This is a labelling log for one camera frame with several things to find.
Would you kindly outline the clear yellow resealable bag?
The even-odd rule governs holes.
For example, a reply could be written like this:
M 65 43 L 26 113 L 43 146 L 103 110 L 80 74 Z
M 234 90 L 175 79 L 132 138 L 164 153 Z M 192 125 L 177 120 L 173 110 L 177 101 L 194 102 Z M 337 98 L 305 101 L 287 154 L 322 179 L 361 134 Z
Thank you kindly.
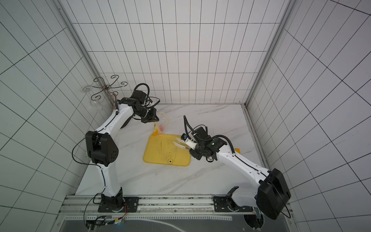
M 153 135 L 160 135 L 164 133 L 165 130 L 160 130 L 159 127 L 163 126 L 166 129 L 169 124 L 169 118 L 164 112 L 159 112 L 157 117 L 159 118 L 159 121 L 154 123 L 155 131 Z

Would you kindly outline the white metal tongs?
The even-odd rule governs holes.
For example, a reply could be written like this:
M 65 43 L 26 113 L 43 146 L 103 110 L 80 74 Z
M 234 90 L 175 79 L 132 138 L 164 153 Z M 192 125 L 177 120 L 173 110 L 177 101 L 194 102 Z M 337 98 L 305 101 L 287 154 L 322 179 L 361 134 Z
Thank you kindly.
M 189 138 L 187 138 L 185 141 L 181 138 L 177 138 L 176 140 L 176 142 L 173 142 L 174 145 L 181 149 L 188 150 L 193 158 L 201 160 L 202 157 L 205 157 L 207 162 L 213 162 L 215 160 L 215 158 L 212 157 L 211 150 L 206 148 L 201 143 L 196 143 Z

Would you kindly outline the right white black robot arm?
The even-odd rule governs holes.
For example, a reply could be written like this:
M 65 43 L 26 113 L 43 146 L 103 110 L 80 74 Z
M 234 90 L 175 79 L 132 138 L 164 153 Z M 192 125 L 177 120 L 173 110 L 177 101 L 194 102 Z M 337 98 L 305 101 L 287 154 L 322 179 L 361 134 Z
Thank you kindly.
M 247 193 L 234 190 L 231 194 L 233 203 L 237 206 L 257 207 L 270 219 L 277 219 L 287 207 L 291 198 L 287 182 L 281 171 L 261 167 L 238 153 L 231 141 L 224 135 L 210 139 L 191 139 L 182 135 L 181 140 L 188 146 L 194 158 L 207 161 L 220 161 L 244 176 L 254 187 Z

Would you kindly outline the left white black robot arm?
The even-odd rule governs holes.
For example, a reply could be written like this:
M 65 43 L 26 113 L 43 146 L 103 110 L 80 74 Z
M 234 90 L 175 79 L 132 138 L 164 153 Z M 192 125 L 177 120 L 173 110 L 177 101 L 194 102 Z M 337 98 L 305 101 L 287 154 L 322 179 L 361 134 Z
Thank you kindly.
M 142 123 L 158 122 L 157 110 L 146 107 L 141 100 L 123 98 L 115 102 L 116 109 L 111 116 L 95 131 L 88 131 L 85 136 L 88 157 L 97 166 L 104 184 L 101 195 L 100 212 L 110 210 L 120 212 L 124 209 L 123 190 L 118 181 L 115 161 L 119 148 L 115 136 L 132 116 L 139 116 Z

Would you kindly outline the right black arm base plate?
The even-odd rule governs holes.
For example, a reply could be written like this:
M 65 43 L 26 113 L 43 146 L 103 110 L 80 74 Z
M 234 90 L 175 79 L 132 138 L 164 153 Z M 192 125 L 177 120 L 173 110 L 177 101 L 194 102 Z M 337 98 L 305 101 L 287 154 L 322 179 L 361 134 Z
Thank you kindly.
M 229 212 L 253 212 L 253 207 L 250 206 L 238 206 L 232 199 L 232 194 L 238 189 L 238 186 L 234 186 L 226 195 L 213 196 L 212 200 L 214 203 L 214 211 L 229 213 Z

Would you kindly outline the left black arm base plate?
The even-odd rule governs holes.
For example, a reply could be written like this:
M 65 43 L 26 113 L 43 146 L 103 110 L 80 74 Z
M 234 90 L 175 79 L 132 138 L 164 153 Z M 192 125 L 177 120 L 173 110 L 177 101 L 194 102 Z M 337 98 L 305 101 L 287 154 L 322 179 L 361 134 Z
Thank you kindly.
M 135 213 L 138 208 L 139 197 L 119 197 L 101 200 L 98 208 L 99 213 Z

